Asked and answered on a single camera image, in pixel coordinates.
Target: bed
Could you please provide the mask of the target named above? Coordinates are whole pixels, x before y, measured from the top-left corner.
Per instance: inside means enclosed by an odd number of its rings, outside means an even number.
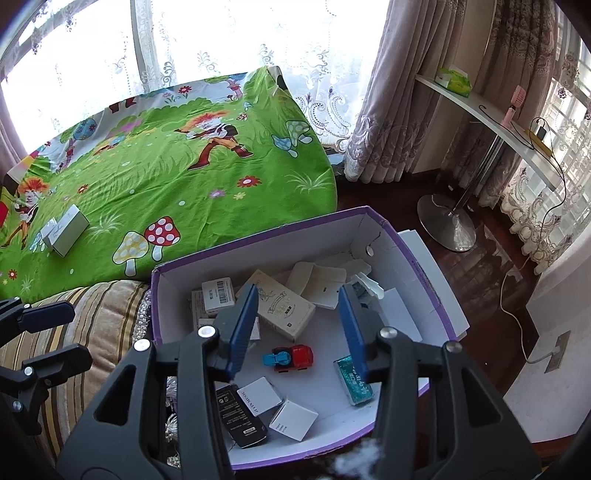
[[[21,160],[0,197],[0,298],[148,279],[158,263],[335,211],[323,147],[272,73],[114,103]],[[90,226],[62,258],[40,230],[71,205]]]

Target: power cord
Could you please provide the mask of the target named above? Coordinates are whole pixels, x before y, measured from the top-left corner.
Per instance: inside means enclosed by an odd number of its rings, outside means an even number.
[[[532,140],[532,138],[531,138],[531,134],[532,134],[532,127],[533,127],[533,125],[534,125],[534,122],[537,122],[538,120],[542,120],[542,121],[544,122],[544,123],[543,123],[543,125],[544,125],[544,128],[545,128],[545,127],[548,127],[548,128],[547,128],[547,131],[548,131],[548,132],[550,132],[550,124],[549,124],[549,123],[546,121],[546,119],[545,119],[545,118],[542,118],[542,117],[540,117],[540,116],[537,116],[537,117],[535,117],[535,118],[534,118],[534,119],[531,121],[531,123],[530,123],[530,131],[529,131],[529,141],[530,141],[530,143],[529,143],[529,144],[527,144],[527,143],[525,143],[525,142],[523,141],[523,140],[527,141],[527,139],[525,139],[525,138],[523,137],[523,135],[521,135],[517,129],[515,129],[515,131],[518,133],[518,135],[521,137],[521,139],[520,139],[520,138],[518,138],[518,137],[517,137],[517,136],[516,136],[516,135],[515,135],[515,134],[514,134],[514,133],[513,133],[511,130],[509,130],[507,127],[505,127],[504,125],[501,125],[501,124],[500,124],[498,121],[496,121],[496,120],[495,120],[493,117],[491,117],[491,116],[490,116],[490,115],[487,113],[487,111],[486,111],[486,107],[485,107],[484,105],[480,105],[480,106],[479,106],[479,109],[480,109],[480,111],[481,111],[482,113],[484,113],[484,114],[485,114],[485,115],[486,115],[486,116],[487,116],[487,117],[488,117],[490,120],[492,120],[492,121],[493,121],[494,123],[496,123],[497,125],[500,125],[500,126],[502,126],[502,127],[505,129],[505,130],[507,130],[509,133],[511,133],[511,135],[513,135],[513,136],[515,137],[515,139],[516,139],[516,140],[518,140],[518,141],[519,141],[519,142],[520,142],[522,145],[524,145],[524,146],[526,146],[527,148],[530,148],[530,149],[532,149],[532,150],[535,150],[536,152],[538,152],[539,154],[541,154],[543,158],[547,158],[547,157],[546,157],[546,155],[545,155],[543,152],[540,152],[540,151],[539,151],[539,150],[538,150],[538,149],[535,147],[534,141],[533,141],[533,140]],[[551,147],[551,155],[550,155],[550,158],[551,158],[552,160],[554,160],[554,162],[556,162],[556,165],[555,165],[555,164],[554,164],[552,161],[550,161],[550,160],[548,160],[548,163],[549,163],[549,164],[552,166],[552,168],[553,168],[553,169],[556,171],[556,173],[557,173],[557,174],[558,174],[558,176],[560,177],[560,180],[562,180],[562,183],[563,183],[563,185],[564,185],[564,198],[562,199],[562,201],[561,201],[561,202],[560,202],[558,205],[554,205],[553,207],[549,208],[549,209],[548,209],[548,211],[546,211],[546,213],[544,214],[544,217],[542,218],[542,223],[541,223],[541,226],[540,226],[540,235],[539,235],[539,238],[538,238],[538,244],[537,244],[537,245],[536,245],[536,247],[535,247],[535,251],[538,251],[538,250],[540,249],[540,244],[541,244],[541,242],[542,242],[542,230],[543,230],[543,228],[544,228],[544,223],[546,222],[546,217],[548,216],[548,214],[549,214],[549,213],[550,213],[552,210],[554,210],[554,209],[556,209],[556,208],[558,208],[558,207],[562,206],[562,205],[565,203],[565,201],[566,201],[566,178],[565,178],[565,176],[564,176],[564,171],[563,171],[562,167],[560,166],[560,163],[558,163],[558,160],[556,160],[556,157],[554,156],[554,145],[553,145],[553,142],[552,142],[552,137],[550,137],[550,147]],[[529,255],[528,255],[528,257],[527,257],[527,259],[525,260],[525,262],[523,263],[523,265],[522,265],[522,266],[520,266],[520,267],[519,267],[519,269],[517,269],[517,271],[519,272],[519,271],[523,270],[523,268],[525,267],[525,265],[527,264],[527,262],[528,262],[529,260],[530,260],[530,257],[529,257]],[[507,277],[509,276],[509,272],[510,272],[510,271],[511,271],[511,270],[507,271],[507,273],[505,274],[505,277],[503,278],[503,281],[501,282],[501,292],[500,292],[500,294],[499,294],[499,307],[501,308],[501,311],[502,311],[502,312],[504,312],[504,313],[506,313],[507,315],[509,315],[509,316],[513,317],[513,319],[514,319],[514,320],[517,322],[517,326],[519,327],[519,332],[520,332],[520,340],[521,340],[521,351],[522,351],[522,353],[523,353],[523,356],[524,356],[524,358],[525,358],[525,362],[526,362],[526,363],[528,363],[528,364],[530,364],[530,365],[534,365],[534,364],[537,364],[537,363],[541,362],[542,360],[545,360],[545,359],[546,359],[546,358],[548,358],[549,356],[552,356],[552,355],[555,355],[555,354],[559,353],[559,352],[560,352],[560,347],[559,347],[559,346],[557,346],[557,347],[554,347],[554,349],[553,349],[551,352],[549,352],[549,353],[545,354],[544,356],[542,356],[542,357],[540,357],[540,358],[538,358],[538,359],[536,359],[536,360],[529,360],[529,359],[527,358],[527,354],[525,353],[525,347],[524,347],[524,343],[523,343],[523,327],[521,326],[521,324],[520,324],[519,320],[517,319],[517,317],[516,317],[514,314],[512,314],[511,312],[508,312],[507,310],[505,310],[505,309],[503,308],[503,288],[505,287],[505,281],[507,280]]]

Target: metal bolt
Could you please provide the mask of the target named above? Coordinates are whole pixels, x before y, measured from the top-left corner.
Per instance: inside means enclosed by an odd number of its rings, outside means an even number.
[[[396,328],[384,327],[379,331],[379,335],[382,338],[396,338],[398,336],[398,331]]]
[[[447,342],[445,348],[450,353],[460,353],[462,351],[462,346],[459,342]]]
[[[142,338],[141,340],[138,340],[134,343],[134,348],[138,352],[146,351],[148,348],[150,348],[150,341],[147,338]]]
[[[197,333],[201,338],[210,338],[216,334],[216,329],[211,325],[203,325]]]

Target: lace curtain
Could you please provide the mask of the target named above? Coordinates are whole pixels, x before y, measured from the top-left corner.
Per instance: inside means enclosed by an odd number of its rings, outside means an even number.
[[[501,203],[501,210],[513,221],[511,232],[524,242],[523,253],[538,264],[537,274],[548,268],[591,220],[591,55],[560,10],[557,25],[556,64],[541,116],[550,124],[544,143],[554,148],[566,188],[551,192],[522,161]],[[564,204],[552,210],[542,225],[546,212],[563,199]]]
[[[2,59],[2,89],[34,150],[121,99],[274,64],[320,141],[344,152],[388,4],[48,1]]]

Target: white box with purple trim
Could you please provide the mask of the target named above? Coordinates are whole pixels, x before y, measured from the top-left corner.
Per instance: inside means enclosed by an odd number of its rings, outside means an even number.
[[[358,207],[284,225],[158,265],[152,275],[154,339],[156,343],[174,342],[193,331],[187,299],[191,298],[191,290],[204,281],[230,277],[234,285],[241,285],[260,269],[285,283],[297,262],[337,267],[335,263],[354,259],[362,259],[372,267],[370,278],[384,290],[396,288],[423,342],[442,345],[467,329],[466,318],[449,285],[441,284],[443,275],[433,257],[422,255],[417,261],[383,217],[369,207]],[[267,377],[287,398],[318,412],[318,418],[302,442],[270,430],[264,444],[231,449],[234,469],[320,455],[372,430],[379,385],[373,385],[376,395],[372,401],[354,407],[335,374],[333,362],[349,355],[338,310],[316,309],[297,343],[312,348],[314,365],[307,370],[277,373],[263,365],[262,356],[275,347],[289,346],[289,340],[261,326],[261,340],[246,354],[235,382],[243,387]],[[419,392],[427,388],[427,381],[420,379]],[[273,412],[261,416],[265,424]]]

